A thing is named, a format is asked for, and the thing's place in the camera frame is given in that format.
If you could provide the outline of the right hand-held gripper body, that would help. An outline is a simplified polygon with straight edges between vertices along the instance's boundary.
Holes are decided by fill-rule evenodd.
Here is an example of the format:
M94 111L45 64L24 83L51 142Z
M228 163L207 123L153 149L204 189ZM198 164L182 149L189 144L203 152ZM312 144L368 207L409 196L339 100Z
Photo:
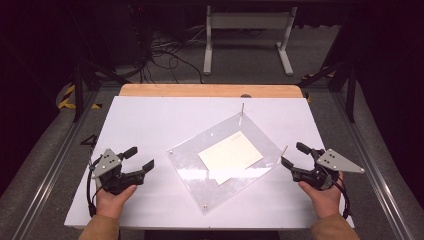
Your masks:
M291 167L290 171L295 182L304 181L316 190L323 191L331 188L340 176L340 172L364 173L365 169L351 162L338 152L328 150L303 150L314 160L312 170Z

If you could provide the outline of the clear acrylic photo frame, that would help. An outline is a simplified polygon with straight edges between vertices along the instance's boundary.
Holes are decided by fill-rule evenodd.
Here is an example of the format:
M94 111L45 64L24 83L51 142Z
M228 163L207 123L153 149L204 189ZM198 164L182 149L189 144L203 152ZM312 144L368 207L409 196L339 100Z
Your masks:
M209 177L198 153L241 131L263 158L221 185ZM207 214L273 169L285 153L247 115L240 111L187 141L169 149L167 156L200 211Z

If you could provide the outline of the white metal table frame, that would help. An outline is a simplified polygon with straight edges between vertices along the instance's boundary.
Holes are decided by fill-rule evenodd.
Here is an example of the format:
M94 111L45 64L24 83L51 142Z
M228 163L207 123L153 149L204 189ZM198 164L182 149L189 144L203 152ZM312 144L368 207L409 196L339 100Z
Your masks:
M286 47L294 26L297 8L283 12L214 12L210 5L206 11L206 47L204 55L203 73L210 75L212 72L213 29L274 29L283 32L283 38L276 43L276 48L281 60L281 64L287 76L294 74L290 60L287 55Z

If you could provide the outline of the person's left hand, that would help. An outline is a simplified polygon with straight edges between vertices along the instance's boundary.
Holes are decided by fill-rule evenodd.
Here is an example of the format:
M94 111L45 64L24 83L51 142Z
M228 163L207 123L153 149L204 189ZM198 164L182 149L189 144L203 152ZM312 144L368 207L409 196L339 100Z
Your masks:
M100 189L96 195L96 214L118 220L125 203L136 192L137 186L131 185L118 195Z

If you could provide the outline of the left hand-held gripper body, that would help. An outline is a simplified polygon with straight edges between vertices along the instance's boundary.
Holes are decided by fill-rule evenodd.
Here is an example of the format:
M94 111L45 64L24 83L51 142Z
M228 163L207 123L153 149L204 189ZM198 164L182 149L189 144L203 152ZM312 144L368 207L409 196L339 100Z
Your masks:
M131 185L142 185L145 175L137 174L137 171L124 173L122 162L111 149L105 152L95 161L92 179L105 191L118 195Z

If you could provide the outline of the black triangular bracket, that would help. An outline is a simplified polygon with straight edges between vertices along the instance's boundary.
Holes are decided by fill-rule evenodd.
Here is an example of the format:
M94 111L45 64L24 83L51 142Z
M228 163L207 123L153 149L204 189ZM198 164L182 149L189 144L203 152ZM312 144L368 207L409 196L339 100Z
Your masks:
M90 147L95 147L97 144L97 139L98 136L95 134L92 134L91 136L89 136L88 138L84 139L81 142L81 145L85 145L85 146L90 146Z

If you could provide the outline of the black metal stand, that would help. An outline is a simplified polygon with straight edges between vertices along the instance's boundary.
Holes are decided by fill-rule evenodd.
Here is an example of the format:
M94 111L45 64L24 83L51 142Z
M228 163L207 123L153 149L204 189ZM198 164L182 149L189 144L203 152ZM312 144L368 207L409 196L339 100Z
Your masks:
M74 65L75 120L79 120L86 109L84 87L89 92L96 92L101 87L97 72L121 85L127 84L128 80L114 72L115 67L93 8L66 4L64 12L67 14L66 40Z
M312 78L300 81L297 86L299 88L305 88L312 83L321 80L324 78L324 75L336 71L333 78L327 85L327 88L331 92L340 92L344 85L347 85L347 96L345 103L345 111L348 116L348 119L354 123L354 102L355 102L355 92L356 92L356 83L357 83L357 71L355 69L353 62L337 62L333 65L330 65L318 73Z

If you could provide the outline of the yellow black hazard tape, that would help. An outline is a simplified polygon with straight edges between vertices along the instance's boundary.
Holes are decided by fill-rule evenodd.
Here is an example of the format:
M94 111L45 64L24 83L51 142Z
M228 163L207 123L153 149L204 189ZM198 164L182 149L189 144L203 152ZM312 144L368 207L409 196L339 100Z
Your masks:
M330 72L330 73L328 73L328 74L324 75L324 78L333 78L333 77L334 77L334 75L335 75L335 73L336 73L336 71ZM316 74L306 74L306 75L304 75L304 76L301 78L301 80L302 80L302 81L308 80L308 79L312 78L312 77L313 77L313 76L315 76L315 75L316 75Z
M75 103L70 103L70 97L72 95L72 93L75 91L75 85L71 84L68 89L65 91L64 96L62 97L62 99L60 100L59 104L58 104L58 108L59 109L63 109L63 108L67 108L67 109L75 109L77 107L77 105Z

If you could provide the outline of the painting print card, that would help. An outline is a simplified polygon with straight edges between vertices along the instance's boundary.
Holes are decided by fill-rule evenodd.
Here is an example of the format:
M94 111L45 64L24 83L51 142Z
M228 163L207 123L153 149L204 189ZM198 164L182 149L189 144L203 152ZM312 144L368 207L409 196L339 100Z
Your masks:
M199 152L198 156L218 185L240 177L245 169L263 158L241 131Z

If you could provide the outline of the person's right hand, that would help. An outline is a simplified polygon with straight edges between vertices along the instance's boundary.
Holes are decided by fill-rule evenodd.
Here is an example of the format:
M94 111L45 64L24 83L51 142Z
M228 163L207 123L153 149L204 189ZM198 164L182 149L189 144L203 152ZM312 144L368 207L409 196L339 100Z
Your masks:
M340 214L341 191L335 185L323 191L313 188L304 181L300 181L298 186L311 199L314 212L318 219Z

